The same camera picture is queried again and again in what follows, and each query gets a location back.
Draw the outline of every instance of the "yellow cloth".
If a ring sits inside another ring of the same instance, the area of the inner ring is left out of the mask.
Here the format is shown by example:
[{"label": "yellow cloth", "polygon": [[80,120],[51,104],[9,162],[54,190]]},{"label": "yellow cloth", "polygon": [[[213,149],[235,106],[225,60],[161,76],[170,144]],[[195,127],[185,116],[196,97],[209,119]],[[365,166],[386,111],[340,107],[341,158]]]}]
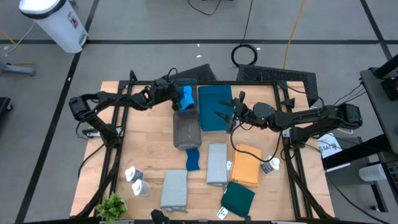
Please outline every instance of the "yellow cloth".
[{"label": "yellow cloth", "polygon": [[[239,144],[236,148],[251,152],[261,158],[262,151],[260,149],[244,144]],[[235,151],[231,180],[248,187],[258,187],[260,185],[260,161],[252,155]]]}]

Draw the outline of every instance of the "folded cloth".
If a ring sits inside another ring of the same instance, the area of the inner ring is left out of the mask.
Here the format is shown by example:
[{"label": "folded cloth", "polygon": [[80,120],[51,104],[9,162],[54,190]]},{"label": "folded cloth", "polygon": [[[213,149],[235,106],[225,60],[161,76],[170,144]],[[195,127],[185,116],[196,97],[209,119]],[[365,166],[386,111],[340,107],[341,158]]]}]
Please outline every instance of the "folded cloth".
[{"label": "folded cloth", "polygon": [[247,217],[254,192],[235,182],[229,182],[221,198],[221,206],[240,217]]},{"label": "folded cloth", "polygon": [[187,152],[187,163],[185,164],[187,171],[200,170],[198,164],[200,156],[198,148],[186,149],[185,152]]},{"label": "folded cloth", "polygon": [[[255,147],[239,144],[236,146],[241,151],[251,152],[261,158],[262,151]],[[248,187],[260,185],[260,161],[252,155],[235,151],[231,180]]]},{"label": "folded cloth", "polygon": [[228,182],[226,170],[227,148],[225,143],[210,143],[207,160],[207,184],[223,186]]},{"label": "folded cloth", "polygon": [[160,208],[165,212],[186,212],[187,174],[186,170],[166,171],[160,200]]}]

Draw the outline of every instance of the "concrete floor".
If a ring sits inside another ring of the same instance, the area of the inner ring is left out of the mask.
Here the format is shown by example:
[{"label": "concrete floor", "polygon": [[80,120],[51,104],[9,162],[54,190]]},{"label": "concrete floor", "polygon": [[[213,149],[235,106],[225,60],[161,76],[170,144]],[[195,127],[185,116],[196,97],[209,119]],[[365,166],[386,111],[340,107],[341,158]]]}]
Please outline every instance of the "concrete floor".
[{"label": "concrete floor", "polygon": [[[94,0],[77,0],[76,13],[87,21]],[[386,40],[398,40],[395,0],[367,0],[377,26]],[[204,11],[212,11],[216,1],[192,0]],[[286,40],[294,26],[301,1],[254,0],[247,39]],[[17,9],[15,0],[0,2],[0,29],[13,39],[21,38],[31,25]],[[140,80],[153,80],[165,75],[171,67],[186,70],[209,63],[220,80],[235,80],[238,69],[230,61],[236,44],[227,40],[241,39],[244,34],[249,1],[223,1],[217,12],[204,16],[185,1],[100,0],[89,35],[91,40],[174,40],[223,39],[223,44],[88,44],[77,63],[67,100],[99,90],[106,80],[125,80],[133,69]],[[50,37],[38,26],[27,40]],[[11,46],[0,36],[0,54]],[[359,0],[307,0],[295,40],[377,40],[376,34]],[[281,68],[284,44],[254,44],[261,48],[257,65]],[[14,110],[0,128],[0,223],[13,223],[42,149],[47,131],[60,98],[74,55],[64,53],[54,44],[22,44],[34,59],[36,77],[15,74],[0,76],[0,96],[10,97]],[[388,45],[392,55],[398,45]],[[244,49],[236,54],[241,63],[252,59]],[[22,62],[26,57],[14,51],[2,62]],[[358,86],[359,71],[386,61],[380,44],[293,44],[287,68],[315,72],[318,93],[329,104]],[[364,140],[381,134],[366,95],[352,101],[361,108],[363,127],[353,136]],[[39,183],[25,221],[67,218],[73,201],[78,166],[83,160],[86,142],[76,139],[76,121],[65,103]],[[388,213],[370,211],[375,199],[369,186],[341,186],[357,205],[385,221],[396,222],[397,204],[391,190],[385,190]],[[336,216],[342,220],[375,222],[348,204],[330,187]]]}]

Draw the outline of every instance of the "wooden table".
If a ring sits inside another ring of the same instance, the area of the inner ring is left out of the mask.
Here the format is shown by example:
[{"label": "wooden table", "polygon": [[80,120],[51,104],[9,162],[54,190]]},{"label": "wooden table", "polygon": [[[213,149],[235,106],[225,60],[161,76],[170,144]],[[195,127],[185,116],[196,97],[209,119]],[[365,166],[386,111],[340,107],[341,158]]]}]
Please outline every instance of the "wooden table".
[{"label": "wooden table", "polygon": [[[296,90],[304,91],[302,82],[288,82],[288,85]],[[118,82],[103,82],[103,91],[116,93]],[[133,86],[133,93],[140,91],[143,86]],[[240,91],[246,92],[244,102],[248,107],[257,102],[264,102],[276,108],[274,90],[272,86],[231,86],[233,97],[237,97]],[[307,110],[308,103],[304,94],[289,89],[290,98],[296,98],[294,111]],[[107,108],[99,116],[105,122],[110,123],[113,108]],[[171,102],[162,103],[152,110],[129,110],[124,146],[118,175],[116,193],[127,203],[128,212],[123,219],[150,220],[150,212],[160,207],[160,195],[167,169],[185,169],[187,155],[179,151],[173,145],[173,111]],[[260,130],[252,128],[250,131],[237,129],[234,134],[235,144],[247,144],[262,149],[263,158],[272,155],[277,144],[279,133],[270,129]],[[223,190],[206,184],[206,170],[208,145],[211,142],[225,142],[228,145],[228,160],[233,160],[234,150],[229,142],[229,134],[225,131],[201,132],[202,145],[199,148],[199,171],[188,173],[188,213],[166,213],[170,219],[178,220],[218,220],[216,216],[220,209],[220,200]],[[100,138],[90,139],[86,148],[85,157],[91,154],[102,144]],[[311,139],[308,144],[317,147],[317,141]],[[334,216],[328,186],[326,184],[322,161],[319,152],[309,147],[301,149],[303,167],[307,178],[309,191],[318,203]],[[90,200],[98,189],[99,179],[104,161],[105,150],[101,150],[91,158],[81,171],[77,184],[75,199],[73,201],[71,215],[77,214]],[[130,166],[136,166],[145,173],[145,181],[150,183],[150,195],[147,198],[135,197],[131,183],[126,182],[124,171]],[[252,188],[256,195],[249,215],[252,220],[294,220],[292,197],[288,181],[288,174],[284,161],[280,163],[280,170],[270,174],[261,173],[260,187]],[[305,216],[302,194],[297,187],[301,216]],[[242,220],[241,217],[228,213],[225,220]]]}]

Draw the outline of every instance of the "green leaves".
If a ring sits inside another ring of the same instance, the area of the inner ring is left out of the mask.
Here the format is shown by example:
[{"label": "green leaves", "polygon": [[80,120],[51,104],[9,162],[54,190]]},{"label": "green leaves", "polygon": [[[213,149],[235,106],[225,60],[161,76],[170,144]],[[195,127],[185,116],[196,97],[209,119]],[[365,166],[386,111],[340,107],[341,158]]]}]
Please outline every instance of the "green leaves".
[{"label": "green leaves", "polygon": [[115,193],[112,193],[109,198],[104,198],[102,203],[97,205],[95,209],[98,212],[98,216],[106,221],[107,224],[113,224],[127,211],[122,198]]}]

